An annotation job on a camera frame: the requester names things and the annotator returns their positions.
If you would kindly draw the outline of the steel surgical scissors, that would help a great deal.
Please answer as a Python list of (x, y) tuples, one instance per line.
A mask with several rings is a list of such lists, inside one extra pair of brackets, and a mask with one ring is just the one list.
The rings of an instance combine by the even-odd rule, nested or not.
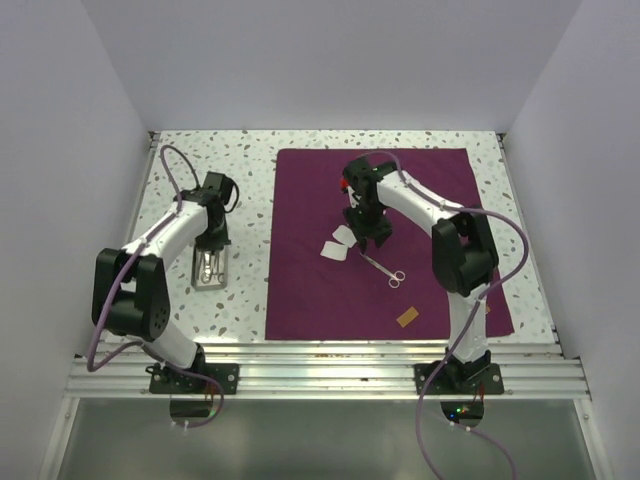
[(391, 270), (383, 266), (370, 256), (366, 255), (365, 253), (360, 252), (359, 256), (376, 270), (383, 273), (388, 279), (389, 287), (392, 289), (398, 289), (401, 286), (402, 282), (406, 279), (406, 274), (401, 270)]

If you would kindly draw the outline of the steel hemostat clamp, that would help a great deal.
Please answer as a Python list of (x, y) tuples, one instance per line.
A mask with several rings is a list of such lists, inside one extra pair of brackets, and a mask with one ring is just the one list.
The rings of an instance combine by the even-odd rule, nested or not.
[(222, 283), (224, 280), (224, 250), (216, 251), (212, 256), (211, 273), (216, 282)]

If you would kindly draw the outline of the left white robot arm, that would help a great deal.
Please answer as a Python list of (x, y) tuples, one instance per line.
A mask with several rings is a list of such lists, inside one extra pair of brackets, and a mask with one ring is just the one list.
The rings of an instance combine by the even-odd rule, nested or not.
[(95, 326), (88, 369), (106, 362), (95, 354), (103, 331), (128, 338), (174, 367), (172, 379), (185, 392), (201, 390), (208, 379), (202, 348), (175, 324), (166, 274), (179, 255), (192, 250), (191, 286), (226, 286), (231, 240), (226, 216), (239, 196), (234, 180), (209, 172), (204, 184), (180, 191), (169, 210), (141, 237), (96, 258), (91, 317)]

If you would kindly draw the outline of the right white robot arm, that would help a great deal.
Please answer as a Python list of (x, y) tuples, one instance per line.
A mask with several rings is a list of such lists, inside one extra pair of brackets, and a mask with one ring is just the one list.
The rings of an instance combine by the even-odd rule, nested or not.
[(350, 161), (342, 172), (341, 190), (349, 198), (343, 210), (363, 258), (367, 246), (382, 246), (393, 232), (386, 211), (392, 209), (431, 239), (431, 265), (447, 292), (450, 338), (445, 369), (451, 389), (468, 392), (481, 380), (477, 363), (489, 360), (484, 291), (493, 281), (498, 254), (486, 216), (476, 208), (450, 201), (406, 172), (399, 159), (373, 166), (369, 156)]

